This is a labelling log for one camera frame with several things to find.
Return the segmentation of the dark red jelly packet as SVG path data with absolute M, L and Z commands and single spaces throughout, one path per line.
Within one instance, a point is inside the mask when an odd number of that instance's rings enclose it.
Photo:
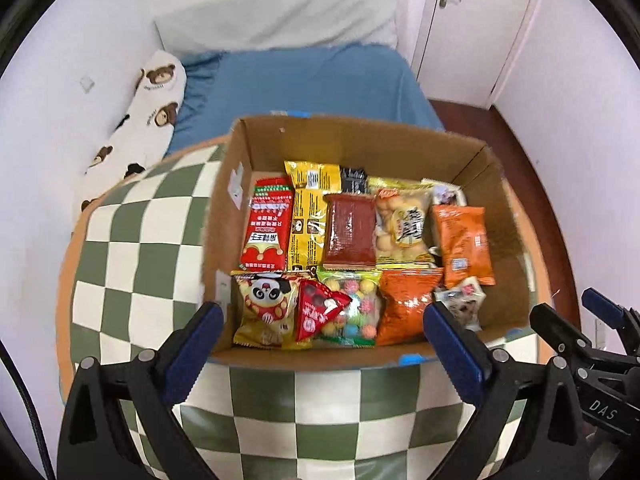
M 326 194 L 322 266 L 330 270 L 372 270 L 376 265 L 374 199 L 366 194 Z

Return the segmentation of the red tall snack packet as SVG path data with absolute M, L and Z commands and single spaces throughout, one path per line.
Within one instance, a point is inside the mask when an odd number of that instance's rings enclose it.
M 278 272 L 286 269 L 293 205 L 294 190 L 287 178 L 256 181 L 240 255 L 243 270 Z

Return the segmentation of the blue bed sheet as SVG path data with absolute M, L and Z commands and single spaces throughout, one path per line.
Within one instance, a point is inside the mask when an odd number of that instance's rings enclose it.
M 444 128 L 407 61 L 382 44 L 209 51 L 182 65 L 186 90 L 170 154 L 224 136 L 241 117 L 272 113 Z

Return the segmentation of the bear print pillow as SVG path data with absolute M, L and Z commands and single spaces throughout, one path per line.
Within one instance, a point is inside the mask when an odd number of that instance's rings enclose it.
M 175 55 L 156 51 L 140 70 L 134 96 L 76 188 L 73 218 L 132 174 L 160 162 L 174 135 L 186 91 L 186 70 Z

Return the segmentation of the black wafer packet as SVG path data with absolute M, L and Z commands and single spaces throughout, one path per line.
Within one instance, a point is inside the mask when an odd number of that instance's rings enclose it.
M 363 168 L 341 166 L 342 192 L 348 194 L 368 194 L 368 175 Z

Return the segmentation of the yellow panda biscuit bag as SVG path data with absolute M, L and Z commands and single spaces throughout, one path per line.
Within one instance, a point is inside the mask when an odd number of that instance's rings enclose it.
M 237 346 L 268 350 L 308 350 L 309 339 L 296 340 L 299 286 L 313 278 L 308 271 L 234 271 L 239 287 L 241 321 L 233 335 Z

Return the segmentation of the cranberry oat cookie packet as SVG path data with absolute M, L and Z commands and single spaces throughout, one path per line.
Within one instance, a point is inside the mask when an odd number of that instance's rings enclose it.
M 427 186 L 430 190 L 434 206 L 452 205 L 464 207 L 468 204 L 460 186 L 427 178 L 422 179 L 421 184 Z

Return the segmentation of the white door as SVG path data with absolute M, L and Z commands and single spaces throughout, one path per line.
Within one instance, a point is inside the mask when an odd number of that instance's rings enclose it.
M 490 107 L 530 0 L 426 0 L 414 68 L 427 99 Z

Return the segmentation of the colourful candy balls bag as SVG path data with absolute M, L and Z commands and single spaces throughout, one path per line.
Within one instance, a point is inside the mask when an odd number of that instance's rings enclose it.
M 349 305 L 324 326 L 317 340 L 328 346 L 369 348 L 375 346 L 383 301 L 378 292 L 382 272 L 333 271 L 320 268 L 318 278 L 334 292 L 344 292 Z

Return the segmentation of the red triangular chocolate packet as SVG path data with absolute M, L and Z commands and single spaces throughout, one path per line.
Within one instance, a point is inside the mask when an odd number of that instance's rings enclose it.
M 332 322 L 351 302 L 344 292 L 329 289 L 319 281 L 309 278 L 301 280 L 296 307 L 295 340 L 304 341 L 316 336 L 323 326 Z

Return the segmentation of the orange chips bag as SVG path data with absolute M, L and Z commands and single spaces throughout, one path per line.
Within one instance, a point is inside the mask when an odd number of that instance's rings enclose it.
M 382 273 L 378 290 L 385 306 L 378 323 L 378 346 L 422 340 L 423 315 L 432 293 L 442 281 L 442 268 L 392 269 Z

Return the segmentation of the small white barcode snack packet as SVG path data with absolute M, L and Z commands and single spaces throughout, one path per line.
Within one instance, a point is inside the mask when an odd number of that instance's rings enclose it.
M 434 298 L 441 302 L 464 328 L 473 332 L 479 332 L 482 329 L 478 314 L 486 294 L 475 276 L 465 278 L 450 289 L 439 287 L 434 292 Z

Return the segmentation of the orange snack packet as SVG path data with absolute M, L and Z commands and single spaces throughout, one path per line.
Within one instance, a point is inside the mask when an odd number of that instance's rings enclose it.
M 466 278 L 481 285 L 496 284 L 485 226 L 485 208 L 437 205 L 433 208 L 445 287 L 453 288 Z

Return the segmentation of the white grey blanket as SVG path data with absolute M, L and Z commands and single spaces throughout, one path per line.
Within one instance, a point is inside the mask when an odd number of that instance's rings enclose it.
M 154 18 L 166 51 L 263 51 L 406 42 L 407 0 L 207 0 Z

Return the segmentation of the cardboard box with printed outside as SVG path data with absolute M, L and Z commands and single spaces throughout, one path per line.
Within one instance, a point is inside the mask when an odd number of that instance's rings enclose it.
M 480 339 L 506 339 L 528 324 L 532 307 L 526 249 L 514 218 L 499 159 L 479 140 L 457 133 L 348 117 L 282 115 L 239 119 L 230 133 L 209 204 L 202 282 L 207 300 L 219 299 L 224 275 L 239 263 L 248 218 L 248 194 L 263 174 L 280 174 L 287 160 L 361 167 L 377 177 L 451 182 L 485 211 L 497 283 L 480 308 Z

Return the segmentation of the yellow round cracker bag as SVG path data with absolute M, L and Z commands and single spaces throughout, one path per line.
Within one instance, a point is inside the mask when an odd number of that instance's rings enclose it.
M 416 181 L 368 177 L 374 198 L 376 264 L 392 266 L 434 266 L 424 242 L 428 207 L 432 202 L 428 184 Z

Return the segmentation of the yellow snack packet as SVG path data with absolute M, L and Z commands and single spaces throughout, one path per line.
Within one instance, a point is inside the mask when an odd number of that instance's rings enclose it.
M 342 192 L 341 168 L 318 162 L 286 160 L 284 169 L 294 188 L 288 268 L 311 270 L 321 262 L 326 238 L 326 194 Z

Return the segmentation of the green white checkered tablecloth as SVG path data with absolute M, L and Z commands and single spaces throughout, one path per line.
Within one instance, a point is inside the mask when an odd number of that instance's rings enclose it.
M 202 303 L 204 237 L 230 136 L 190 146 L 108 191 L 80 216 L 58 286 L 64 389 L 86 356 L 160 348 Z M 535 230 L 508 190 L 532 305 L 551 296 Z M 238 316 L 172 412 L 221 479 L 424 479 L 472 410 L 426 344 L 307 351 L 235 347 Z M 522 328 L 494 346 L 537 355 Z

